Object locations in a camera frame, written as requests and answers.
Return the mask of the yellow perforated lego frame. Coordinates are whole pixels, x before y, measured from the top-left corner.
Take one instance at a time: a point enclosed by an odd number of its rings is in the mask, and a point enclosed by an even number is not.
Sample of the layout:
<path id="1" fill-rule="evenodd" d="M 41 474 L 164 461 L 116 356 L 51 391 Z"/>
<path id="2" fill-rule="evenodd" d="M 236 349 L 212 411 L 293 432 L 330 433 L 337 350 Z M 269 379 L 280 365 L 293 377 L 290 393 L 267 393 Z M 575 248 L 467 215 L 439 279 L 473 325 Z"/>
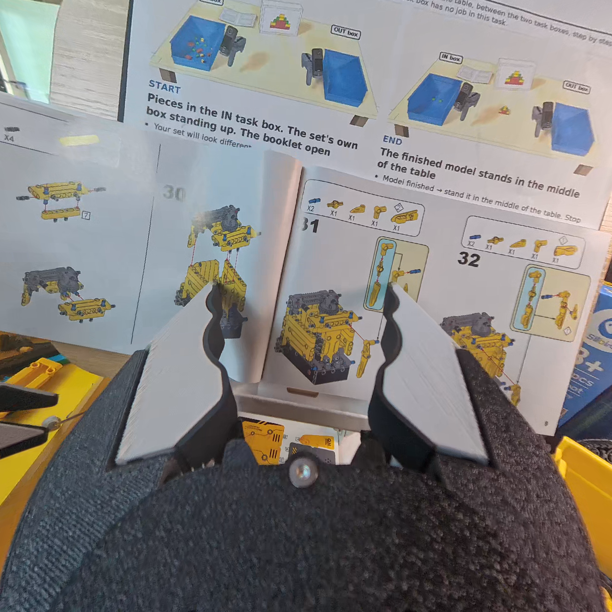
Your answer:
<path id="1" fill-rule="evenodd" d="M 59 362 L 41 358 L 14 374 L 7 382 L 20 387 L 38 389 L 62 368 L 63 365 Z"/>

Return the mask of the blue lego set box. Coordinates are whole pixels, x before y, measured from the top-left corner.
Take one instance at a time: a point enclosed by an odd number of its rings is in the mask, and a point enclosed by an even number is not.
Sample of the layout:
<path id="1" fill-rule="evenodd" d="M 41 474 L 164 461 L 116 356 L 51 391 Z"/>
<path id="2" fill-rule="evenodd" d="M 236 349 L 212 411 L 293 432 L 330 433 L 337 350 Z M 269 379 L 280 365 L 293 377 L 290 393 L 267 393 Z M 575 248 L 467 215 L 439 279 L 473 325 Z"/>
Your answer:
<path id="1" fill-rule="evenodd" d="M 565 394 L 557 429 L 611 386 L 611 284 L 599 291 Z"/>

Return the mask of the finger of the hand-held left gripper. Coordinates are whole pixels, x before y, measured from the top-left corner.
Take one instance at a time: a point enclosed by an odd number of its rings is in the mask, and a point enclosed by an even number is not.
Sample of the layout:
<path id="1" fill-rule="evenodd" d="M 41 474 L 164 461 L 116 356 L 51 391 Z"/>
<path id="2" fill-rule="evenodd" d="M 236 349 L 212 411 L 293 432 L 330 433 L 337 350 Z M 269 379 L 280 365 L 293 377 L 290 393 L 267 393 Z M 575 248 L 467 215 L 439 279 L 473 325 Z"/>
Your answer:
<path id="1" fill-rule="evenodd" d="M 1 412 L 28 411 L 57 405 L 59 396 L 52 392 L 12 384 L 0 384 Z"/>
<path id="2" fill-rule="evenodd" d="M 48 440 L 43 426 L 1 422 L 1 458 L 35 448 Z"/>

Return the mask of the lego instruction booklet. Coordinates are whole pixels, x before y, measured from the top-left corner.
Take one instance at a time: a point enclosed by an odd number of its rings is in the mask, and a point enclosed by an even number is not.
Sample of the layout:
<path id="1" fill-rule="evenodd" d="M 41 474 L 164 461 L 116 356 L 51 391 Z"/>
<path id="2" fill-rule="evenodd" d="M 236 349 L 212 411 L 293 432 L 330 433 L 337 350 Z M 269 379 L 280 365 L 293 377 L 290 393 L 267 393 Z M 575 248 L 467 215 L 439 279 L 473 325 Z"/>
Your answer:
<path id="1" fill-rule="evenodd" d="M 1 95 L 1 328 L 131 353 L 217 281 L 244 406 L 364 422 L 396 284 L 551 434 L 608 243 Z"/>

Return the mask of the yellow plastic bin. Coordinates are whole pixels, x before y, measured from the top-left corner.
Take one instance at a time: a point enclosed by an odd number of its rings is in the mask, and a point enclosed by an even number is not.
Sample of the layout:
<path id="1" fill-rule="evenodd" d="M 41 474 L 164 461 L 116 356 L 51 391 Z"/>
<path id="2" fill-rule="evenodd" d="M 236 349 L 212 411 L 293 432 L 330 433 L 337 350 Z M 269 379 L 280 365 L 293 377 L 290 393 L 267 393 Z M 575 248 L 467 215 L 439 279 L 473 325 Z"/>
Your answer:
<path id="1" fill-rule="evenodd" d="M 611 577 L 611 464 L 563 437 L 553 461 L 585 523 L 600 570 Z"/>
<path id="2" fill-rule="evenodd" d="M 57 405 L 28 411 L 1 412 L 1 422 L 43 426 L 48 430 L 46 443 L 1 459 L 1 502 L 9 497 L 56 436 L 56 432 L 69 430 L 70 427 L 66 423 L 87 409 L 98 392 L 103 389 L 104 379 L 101 376 L 71 364 L 60 353 L 47 359 L 61 363 L 63 368 L 38 389 L 58 394 Z M 1 384 L 8 384 L 12 376 L 1 378 Z"/>

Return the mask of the printed task sheet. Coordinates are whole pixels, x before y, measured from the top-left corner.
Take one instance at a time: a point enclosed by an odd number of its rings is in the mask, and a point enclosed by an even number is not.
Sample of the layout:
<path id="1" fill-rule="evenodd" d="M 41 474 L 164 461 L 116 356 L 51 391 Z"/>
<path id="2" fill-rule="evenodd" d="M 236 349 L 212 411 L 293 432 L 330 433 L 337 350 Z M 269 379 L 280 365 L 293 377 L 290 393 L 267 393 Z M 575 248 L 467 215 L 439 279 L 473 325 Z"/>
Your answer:
<path id="1" fill-rule="evenodd" d="M 611 1 L 130 1 L 122 118 L 597 229 Z"/>

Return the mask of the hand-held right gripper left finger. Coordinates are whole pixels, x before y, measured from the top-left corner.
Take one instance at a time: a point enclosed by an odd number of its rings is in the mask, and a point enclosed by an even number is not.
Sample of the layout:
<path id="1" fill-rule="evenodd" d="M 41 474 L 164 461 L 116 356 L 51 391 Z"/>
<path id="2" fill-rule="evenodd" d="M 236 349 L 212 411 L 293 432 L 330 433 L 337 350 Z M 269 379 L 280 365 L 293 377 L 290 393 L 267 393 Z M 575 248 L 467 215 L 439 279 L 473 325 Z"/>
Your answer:
<path id="1" fill-rule="evenodd" d="M 219 287 L 206 285 L 151 341 L 118 465 L 168 452 L 183 468 L 220 460 L 237 422 L 221 317 Z"/>

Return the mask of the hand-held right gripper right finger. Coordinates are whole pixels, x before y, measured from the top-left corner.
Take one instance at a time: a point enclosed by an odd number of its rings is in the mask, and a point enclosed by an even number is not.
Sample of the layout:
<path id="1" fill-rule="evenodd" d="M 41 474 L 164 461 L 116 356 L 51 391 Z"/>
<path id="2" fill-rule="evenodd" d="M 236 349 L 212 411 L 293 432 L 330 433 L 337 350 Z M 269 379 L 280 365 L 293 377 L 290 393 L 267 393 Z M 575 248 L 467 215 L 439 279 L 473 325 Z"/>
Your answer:
<path id="1" fill-rule="evenodd" d="M 438 455 L 488 465 L 457 348 L 396 284 L 384 303 L 386 327 L 368 421 L 404 468 L 427 468 Z"/>

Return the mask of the sticker sheet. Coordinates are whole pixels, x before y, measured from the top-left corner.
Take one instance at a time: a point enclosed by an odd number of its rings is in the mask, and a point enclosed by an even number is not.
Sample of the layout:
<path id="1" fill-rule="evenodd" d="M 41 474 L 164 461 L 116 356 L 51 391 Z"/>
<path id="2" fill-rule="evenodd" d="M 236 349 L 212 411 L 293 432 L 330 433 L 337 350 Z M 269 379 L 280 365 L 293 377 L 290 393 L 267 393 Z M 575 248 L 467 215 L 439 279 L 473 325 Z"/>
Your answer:
<path id="1" fill-rule="evenodd" d="M 332 428 L 292 420 L 242 418 L 244 439 L 260 465 L 286 464 L 297 454 L 337 464 L 339 434 Z"/>

